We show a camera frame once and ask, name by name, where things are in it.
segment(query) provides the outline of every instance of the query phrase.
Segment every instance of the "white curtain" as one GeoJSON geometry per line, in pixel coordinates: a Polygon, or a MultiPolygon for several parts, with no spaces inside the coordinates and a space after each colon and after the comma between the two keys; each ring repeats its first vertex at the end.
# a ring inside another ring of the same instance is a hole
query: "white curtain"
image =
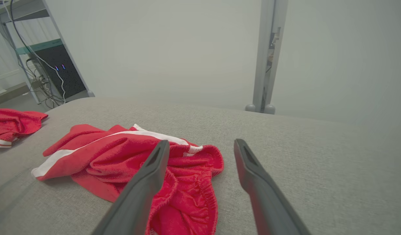
{"type": "MultiPolygon", "coordinates": [[[[59,39],[53,22],[49,17],[15,22],[16,27],[29,44],[42,43],[54,39],[59,39]]],[[[8,23],[8,30],[17,48],[23,47],[19,36],[13,28],[12,23],[8,23]]],[[[25,81],[24,72],[19,69],[16,58],[11,54],[11,47],[7,45],[5,39],[0,34],[0,92],[25,81]]],[[[28,59],[28,55],[21,55],[23,63],[28,59]]]]}

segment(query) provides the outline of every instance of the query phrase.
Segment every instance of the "white cable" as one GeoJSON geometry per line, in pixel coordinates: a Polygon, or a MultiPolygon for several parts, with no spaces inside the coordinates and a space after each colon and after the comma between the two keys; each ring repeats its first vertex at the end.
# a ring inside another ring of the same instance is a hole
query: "white cable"
{"type": "MultiPolygon", "coordinates": [[[[8,11],[8,8],[7,8],[6,5],[5,5],[5,1],[2,1],[2,4],[3,4],[3,6],[5,7],[6,12],[8,13],[8,17],[9,17],[9,19],[11,20],[11,22],[12,22],[12,24],[13,24],[13,26],[14,26],[15,22],[13,21],[13,19],[12,19],[12,17],[11,17],[11,14],[10,14],[9,11],[8,11]]],[[[29,48],[29,50],[30,50],[38,59],[40,59],[40,60],[41,60],[42,62],[44,62],[48,67],[52,68],[52,69],[57,73],[58,78],[61,80],[61,89],[63,90],[63,101],[64,101],[63,104],[65,104],[65,103],[66,103],[66,98],[65,98],[66,90],[64,89],[64,80],[60,77],[60,75],[58,74],[58,71],[57,71],[55,68],[53,68],[52,66],[50,66],[50,65],[47,63],[47,61],[45,61],[45,60],[43,60],[42,58],[40,58],[39,55],[37,55],[37,54],[32,50],[32,48],[31,48],[26,42],[25,42],[25,45],[29,48]]]]}

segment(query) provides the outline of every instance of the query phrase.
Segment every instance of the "gray couch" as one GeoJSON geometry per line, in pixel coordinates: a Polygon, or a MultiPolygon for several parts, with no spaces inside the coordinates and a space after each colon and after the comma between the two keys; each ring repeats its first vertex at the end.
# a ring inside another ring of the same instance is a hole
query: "gray couch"
{"type": "Polygon", "coordinates": [[[0,149],[0,234],[90,234],[110,207],[69,177],[30,174],[42,152],[71,126],[109,129],[137,123],[150,131],[217,146],[223,173],[213,178],[217,235],[256,234],[241,188],[233,140],[249,144],[314,235],[401,234],[401,145],[356,127],[239,110],[84,98],[48,112],[42,128],[0,149]]]}

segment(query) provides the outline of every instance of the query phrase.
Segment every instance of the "white wall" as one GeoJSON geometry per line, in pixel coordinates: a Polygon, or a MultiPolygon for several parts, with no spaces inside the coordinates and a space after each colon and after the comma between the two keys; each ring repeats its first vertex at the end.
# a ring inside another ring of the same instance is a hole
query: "white wall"
{"type": "MultiPolygon", "coordinates": [[[[19,21],[16,26],[29,45],[60,38],[49,17],[19,21]]],[[[23,47],[11,23],[8,24],[8,29],[16,47],[23,47]]],[[[12,51],[0,34],[0,91],[25,82],[24,72],[18,67],[12,51]]],[[[27,55],[21,55],[23,61],[28,58],[27,55]]],[[[29,62],[28,65],[34,71],[32,63],[29,62]]]]}
{"type": "Polygon", "coordinates": [[[261,0],[46,0],[97,97],[244,109],[261,0]]]}
{"type": "Polygon", "coordinates": [[[277,115],[401,125],[401,0],[289,0],[277,115]]]}

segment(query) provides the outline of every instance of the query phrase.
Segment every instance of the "red cloth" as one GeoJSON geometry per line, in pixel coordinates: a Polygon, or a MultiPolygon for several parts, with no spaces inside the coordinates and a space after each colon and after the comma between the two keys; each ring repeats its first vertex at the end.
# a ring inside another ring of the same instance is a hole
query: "red cloth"
{"type": "Polygon", "coordinates": [[[46,117],[40,112],[0,109],[0,148],[10,148],[19,137],[38,131],[46,117]]]}
{"type": "Polygon", "coordinates": [[[217,199],[211,178],[223,171],[215,146],[196,146],[138,125],[130,130],[116,125],[109,131],[76,125],[44,152],[48,159],[32,174],[38,180],[71,176],[96,196],[114,202],[160,140],[170,142],[169,161],[145,234],[214,234],[217,199]]]}

